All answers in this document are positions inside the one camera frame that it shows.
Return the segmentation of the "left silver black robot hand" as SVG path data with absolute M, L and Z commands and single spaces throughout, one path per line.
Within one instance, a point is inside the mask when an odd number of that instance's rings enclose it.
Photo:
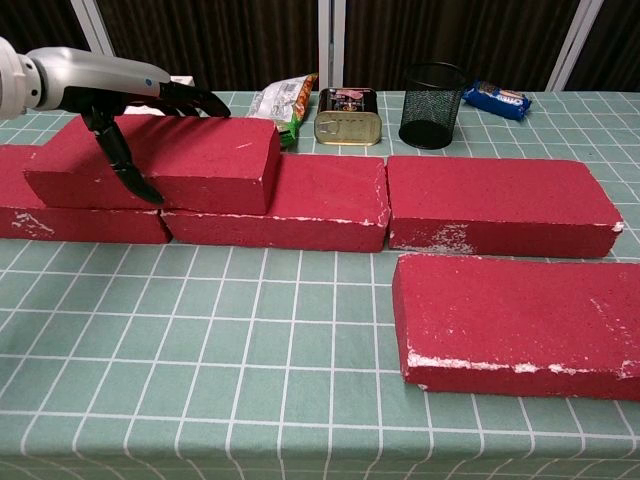
M 164 199 L 134 165 L 116 118 L 129 106 L 148 106 L 167 116 L 230 116 L 214 93 L 174 82 L 165 70 L 149 63 L 68 47 L 34 49 L 18 59 L 23 75 L 16 91 L 18 110 L 80 115 L 122 184 L 152 204 Z

